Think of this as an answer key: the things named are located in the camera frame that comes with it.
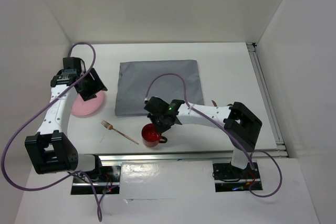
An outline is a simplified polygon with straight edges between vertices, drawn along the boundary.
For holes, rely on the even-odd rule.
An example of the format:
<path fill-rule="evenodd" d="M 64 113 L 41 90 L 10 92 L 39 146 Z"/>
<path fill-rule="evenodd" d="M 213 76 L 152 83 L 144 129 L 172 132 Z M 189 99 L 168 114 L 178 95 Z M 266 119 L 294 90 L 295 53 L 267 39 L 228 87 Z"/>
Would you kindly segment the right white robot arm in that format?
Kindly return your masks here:
<path fill-rule="evenodd" d="M 229 106 L 205 106 L 172 100 L 167 103 L 158 97 L 145 98 L 144 109 L 154 124 L 157 133 L 162 134 L 174 125 L 200 125 L 222 130 L 230 139 L 234 149 L 229 172 L 235 178 L 247 172 L 247 166 L 254 169 L 251 160 L 255 150 L 262 121 L 243 103 Z"/>

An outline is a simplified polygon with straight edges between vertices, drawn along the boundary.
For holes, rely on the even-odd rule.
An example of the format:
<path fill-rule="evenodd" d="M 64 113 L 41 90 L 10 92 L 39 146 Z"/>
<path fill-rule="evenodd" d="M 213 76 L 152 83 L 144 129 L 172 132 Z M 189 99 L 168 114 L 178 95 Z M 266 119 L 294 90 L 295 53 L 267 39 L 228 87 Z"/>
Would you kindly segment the red enamel mug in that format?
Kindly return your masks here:
<path fill-rule="evenodd" d="M 143 144 L 146 147 L 155 147 L 167 143 L 167 138 L 156 132 L 154 124 L 145 125 L 141 130 Z"/>

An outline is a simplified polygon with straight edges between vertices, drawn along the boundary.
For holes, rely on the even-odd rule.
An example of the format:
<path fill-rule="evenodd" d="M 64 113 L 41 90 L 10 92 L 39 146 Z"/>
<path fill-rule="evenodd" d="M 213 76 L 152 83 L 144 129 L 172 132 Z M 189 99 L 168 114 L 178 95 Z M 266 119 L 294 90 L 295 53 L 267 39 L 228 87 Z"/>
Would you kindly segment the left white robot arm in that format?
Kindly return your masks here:
<path fill-rule="evenodd" d="M 25 148 L 38 174 L 85 172 L 91 181 L 103 177 L 103 167 L 95 154 L 79 154 L 68 138 L 71 115 L 89 116 L 103 104 L 107 88 L 95 69 L 87 71 L 82 59 L 63 59 L 63 69 L 52 78 L 52 105 L 33 136 L 25 139 Z"/>

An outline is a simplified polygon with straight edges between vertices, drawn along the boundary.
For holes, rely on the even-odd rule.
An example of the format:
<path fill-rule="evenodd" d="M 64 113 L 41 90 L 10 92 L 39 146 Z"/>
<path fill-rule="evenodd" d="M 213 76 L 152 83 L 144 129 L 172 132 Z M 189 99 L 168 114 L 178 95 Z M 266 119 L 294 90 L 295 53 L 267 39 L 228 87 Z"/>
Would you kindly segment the grey cloth placemat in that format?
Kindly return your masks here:
<path fill-rule="evenodd" d="M 144 99 L 152 96 L 167 103 L 183 100 L 182 80 L 168 73 L 183 78 L 188 102 L 204 104 L 196 60 L 130 61 L 120 63 L 115 115 L 145 115 Z"/>

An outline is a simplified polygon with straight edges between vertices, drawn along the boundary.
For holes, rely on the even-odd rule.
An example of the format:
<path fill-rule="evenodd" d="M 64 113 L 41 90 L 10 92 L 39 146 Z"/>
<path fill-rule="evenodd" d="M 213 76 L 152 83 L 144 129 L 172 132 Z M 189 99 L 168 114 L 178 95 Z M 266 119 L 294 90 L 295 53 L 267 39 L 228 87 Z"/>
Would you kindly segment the pink plastic plate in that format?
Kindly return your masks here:
<path fill-rule="evenodd" d="M 103 104 L 105 99 L 104 91 L 99 91 L 96 97 L 84 101 L 80 95 L 77 95 L 76 100 L 72 106 L 71 114 L 74 116 L 88 116 L 95 113 Z"/>

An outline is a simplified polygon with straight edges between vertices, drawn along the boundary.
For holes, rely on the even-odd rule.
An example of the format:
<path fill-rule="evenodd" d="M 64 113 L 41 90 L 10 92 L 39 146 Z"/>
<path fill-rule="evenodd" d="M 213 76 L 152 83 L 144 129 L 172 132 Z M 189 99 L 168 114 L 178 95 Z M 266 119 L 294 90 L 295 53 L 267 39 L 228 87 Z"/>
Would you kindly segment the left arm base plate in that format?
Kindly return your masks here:
<path fill-rule="evenodd" d="M 103 165 L 87 172 L 97 195 L 117 195 L 120 193 L 121 164 Z M 93 195 L 89 179 L 78 174 L 73 177 L 71 195 Z"/>

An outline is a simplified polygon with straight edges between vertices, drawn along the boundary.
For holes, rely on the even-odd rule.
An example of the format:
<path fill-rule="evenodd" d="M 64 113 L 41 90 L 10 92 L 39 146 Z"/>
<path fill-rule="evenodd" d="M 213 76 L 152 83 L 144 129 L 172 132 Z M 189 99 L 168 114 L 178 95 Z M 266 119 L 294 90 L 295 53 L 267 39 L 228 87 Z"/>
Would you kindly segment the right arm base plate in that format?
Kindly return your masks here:
<path fill-rule="evenodd" d="M 255 169 L 251 169 L 249 165 L 245 169 L 239 169 L 230 163 L 214 163 L 213 179 L 215 191 L 217 193 L 262 190 L 262 183 L 258 165 L 254 162 Z"/>

